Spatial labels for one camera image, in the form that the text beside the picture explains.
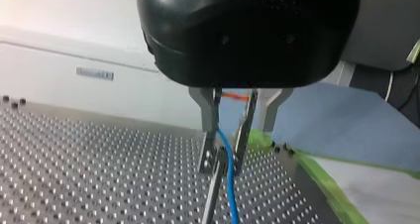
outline gray panel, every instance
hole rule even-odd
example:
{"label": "gray panel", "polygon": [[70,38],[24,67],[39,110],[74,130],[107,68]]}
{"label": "gray panel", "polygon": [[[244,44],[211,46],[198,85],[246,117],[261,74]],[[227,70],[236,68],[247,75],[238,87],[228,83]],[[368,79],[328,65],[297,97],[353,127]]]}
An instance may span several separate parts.
{"label": "gray panel", "polygon": [[420,39],[420,0],[361,0],[342,59],[397,70]]}
{"label": "gray panel", "polygon": [[[2,104],[1,223],[199,223],[210,180],[196,172],[201,139],[180,128]],[[230,222],[225,186],[215,223]],[[339,223],[286,152],[248,152],[236,187],[242,223]]]}
{"label": "gray panel", "polygon": [[[235,132],[243,106],[221,101],[220,126],[227,134]],[[316,155],[420,171],[420,130],[364,90],[325,83],[296,88],[278,108],[272,136]]]}

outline perforated metal plate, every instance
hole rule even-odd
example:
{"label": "perforated metal plate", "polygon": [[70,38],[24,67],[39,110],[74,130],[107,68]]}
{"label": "perforated metal plate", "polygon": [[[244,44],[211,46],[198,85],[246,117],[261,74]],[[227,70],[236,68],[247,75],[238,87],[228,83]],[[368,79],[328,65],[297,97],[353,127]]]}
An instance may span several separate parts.
{"label": "perforated metal plate", "polygon": [[[128,119],[2,104],[1,223],[200,223],[210,180],[196,172],[201,139]],[[242,223],[338,223],[319,190],[304,193],[307,185],[293,180],[291,161],[248,152],[236,179]],[[215,223],[230,223],[224,188]],[[315,200],[305,196],[313,193]]]}

